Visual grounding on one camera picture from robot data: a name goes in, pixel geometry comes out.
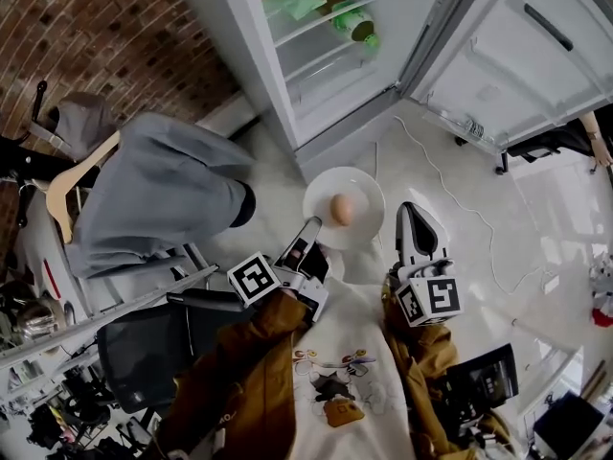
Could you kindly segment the person's right forearm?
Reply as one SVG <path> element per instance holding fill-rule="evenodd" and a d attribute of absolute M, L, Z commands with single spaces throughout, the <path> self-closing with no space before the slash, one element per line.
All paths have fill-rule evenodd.
<path fill-rule="evenodd" d="M 388 278 L 382 286 L 381 303 L 383 332 L 407 387 L 423 390 L 431 400 L 440 402 L 442 380 L 447 370 L 459 363 L 451 331 L 443 324 L 411 328 Z"/>

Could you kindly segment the white machine with red stripe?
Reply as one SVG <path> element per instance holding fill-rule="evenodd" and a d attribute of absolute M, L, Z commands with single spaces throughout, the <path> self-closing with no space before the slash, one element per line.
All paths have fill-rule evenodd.
<path fill-rule="evenodd" d="M 45 196 L 36 191 L 27 213 L 27 226 L 19 230 L 15 252 L 20 265 L 34 275 L 35 291 L 47 291 L 63 307 L 70 303 L 77 322 L 93 315 L 80 282 L 68 265 L 55 221 L 47 212 Z"/>

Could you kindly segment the green label tea bottle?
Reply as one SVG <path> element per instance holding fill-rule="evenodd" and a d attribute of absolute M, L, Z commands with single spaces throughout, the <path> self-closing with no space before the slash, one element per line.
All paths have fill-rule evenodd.
<path fill-rule="evenodd" d="M 324 0 L 325 3 L 316 10 L 323 16 L 334 16 L 329 20 L 336 32 L 344 38 L 361 43 L 368 53 L 375 55 L 380 47 L 380 40 L 375 31 L 373 18 L 363 7 L 355 7 L 340 13 L 354 4 L 353 0 Z"/>

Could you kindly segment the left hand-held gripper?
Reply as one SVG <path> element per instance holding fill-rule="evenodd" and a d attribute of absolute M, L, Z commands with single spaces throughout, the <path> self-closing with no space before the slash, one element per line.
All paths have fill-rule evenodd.
<path fill-rule="evenodd" d="M 322 228 L 318 217 L 310 217 L 284 253 L 273 263 L 257 252 L 227 272 L 227 280 L 245 308 L 259 302 L 275 289 L 292 291 L 307 306 L 306 321 L 316 322 L 327 303 L 329 292 L 324 282 L 329 262 L 316 243 Z M 303 252 L 297 265 L 287 265 L 292 249 Z"/>

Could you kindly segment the black waist-worn device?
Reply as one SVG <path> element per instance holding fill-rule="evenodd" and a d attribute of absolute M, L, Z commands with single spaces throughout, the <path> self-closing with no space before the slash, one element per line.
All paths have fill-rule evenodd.
<path fill-rule="evenodd" d="M 447 369 L 440 380 L 443 425 L 453 433 L 518 395 L 510 343 Z"/>

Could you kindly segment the white perforated metal rack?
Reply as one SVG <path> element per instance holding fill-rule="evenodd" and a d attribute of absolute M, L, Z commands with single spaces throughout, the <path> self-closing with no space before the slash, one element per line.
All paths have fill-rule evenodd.
<path fill-rule="evenodd" d="M 168 287 L 160 287 L 151 291 L 131 302 L 116 305 L 113 308 L 103 310 L 94 316 L 78 322 L 74 326 L 70 326 L 65 330 L 57 331 L 33 341 L 24 343 L 11 350 L 0 353 L 0 372 L 7 371 L 9 368 L 20 362 L 34 358 L 37 359 L 44 352 L 61 347 L 65 341 L 73 338 L 85 339 L 89 334 L 93 334 L 104 325 L 120 318 L 128 313 L 139 310 L 146 306 L 156 304 L 159 300 L 165 297 L 169 292 L 176 292 L 180 289 L 187 288 L 189 285 L 204 281 L 211 274 L 219 270 L 218 264 L 212 264 L 197 270 L 194 274 L 187 276 L 179 281 L 175 281 Z"/>

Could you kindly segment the person's left forearm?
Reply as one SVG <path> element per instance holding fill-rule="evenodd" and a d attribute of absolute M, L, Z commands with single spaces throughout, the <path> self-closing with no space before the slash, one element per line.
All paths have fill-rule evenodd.
<path fill-rule="evenodd" d="M 307 306 L 286 289 L 276 289 L 248 321 L 223 328 L 216 344 L 216 382 L 240 381 L 265 355 L 304 326 Z"/>

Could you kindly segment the wooden clothes hanger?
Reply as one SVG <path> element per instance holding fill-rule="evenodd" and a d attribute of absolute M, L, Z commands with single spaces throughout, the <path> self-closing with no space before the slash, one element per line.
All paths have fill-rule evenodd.
<path fill-rule="evenodd" d="M 49 184 L 46 193 L 47 211 L 57 222 L 65 244 L 69 244 L 73 238 L 73 222 L 69 216 L 66 203 L 68 193 L 119 145 L 120 139 L 121 132 L 117 130 L 101 143 L 87 158 L 71 169 L 61 172 Z"/>

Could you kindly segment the brown egg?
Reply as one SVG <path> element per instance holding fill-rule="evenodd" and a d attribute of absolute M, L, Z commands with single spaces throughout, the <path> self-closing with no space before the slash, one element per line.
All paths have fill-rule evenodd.
<path fill-rule="evenodd" d="M 334 195 L 329 203 L 329 212 L 334 222 L 340 226 L 350 226 L 353 221 L 353 203 L 347 195 Z"/>

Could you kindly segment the grey coat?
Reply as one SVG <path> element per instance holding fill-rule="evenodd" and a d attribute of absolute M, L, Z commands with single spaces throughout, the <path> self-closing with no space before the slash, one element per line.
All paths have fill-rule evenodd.
<path fill-rule="evenodd" d="M 120 132 L 65 246 L 71 272 L 82 279 L 206 241 L 231 228 L 244 199 L 239 182 L 253 159 L 236 143 L 154 112 Z"/>

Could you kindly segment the grey cap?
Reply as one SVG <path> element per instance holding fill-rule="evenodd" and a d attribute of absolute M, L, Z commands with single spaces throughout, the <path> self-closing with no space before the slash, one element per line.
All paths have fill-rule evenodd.
<path fill-rule="evenodd" d="M 106 99 L 74 92 L 49 112 L 45 140 L 74 161 L 88 157 L 117 128 Z"/>

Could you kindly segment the white refrigerator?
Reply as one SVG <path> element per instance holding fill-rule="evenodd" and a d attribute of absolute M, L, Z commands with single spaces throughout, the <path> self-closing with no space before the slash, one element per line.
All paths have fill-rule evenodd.
<path fill-rule="evenodd" d="M 407 0 L 353 0 L 373 18 L 375 55 L 311 11 L 266 17 L 261 0 L 186 0 L 246 101 L 301 174 L 345 165 L 377 142 L 403 98 L 400 79 L 420 34 Z"/>

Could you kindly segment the white round plate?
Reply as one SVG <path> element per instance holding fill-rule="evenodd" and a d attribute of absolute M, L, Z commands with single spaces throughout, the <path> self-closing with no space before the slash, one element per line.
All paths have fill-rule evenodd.
<path fill-rule="evenodd" d="M 340 226 L 330 216 L 329 203 L 337 194 L 352 200 L 350 226 Z M 320 173 L 307 186 L 303 199 L 304 218 L 318 217 L 322 221 L 317 241 L 336 250 L 369 244 L 379 233 L 385 211 L 384 195 L 377 182 L 354 167 L 336 167 Z"/>

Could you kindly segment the person's white printed sweatshirt torso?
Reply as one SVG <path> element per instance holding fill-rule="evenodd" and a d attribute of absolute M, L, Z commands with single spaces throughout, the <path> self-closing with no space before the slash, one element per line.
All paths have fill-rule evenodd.
<path fill-rule="evenodd" d="M 319 319 L 293 348 L 289 460 L 416 460 L 380 287 L 330 279 L 328 289 Z"/>

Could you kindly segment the white refrigerator door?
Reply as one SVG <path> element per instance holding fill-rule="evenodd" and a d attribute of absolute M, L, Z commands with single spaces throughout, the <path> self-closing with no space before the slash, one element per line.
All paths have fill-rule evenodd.
<path fill-rule="evenodd" d="M 407 1 L 421 30 L 400 93 L 434 125 L 504 150 L 613 104 L 613 0 Z"/>

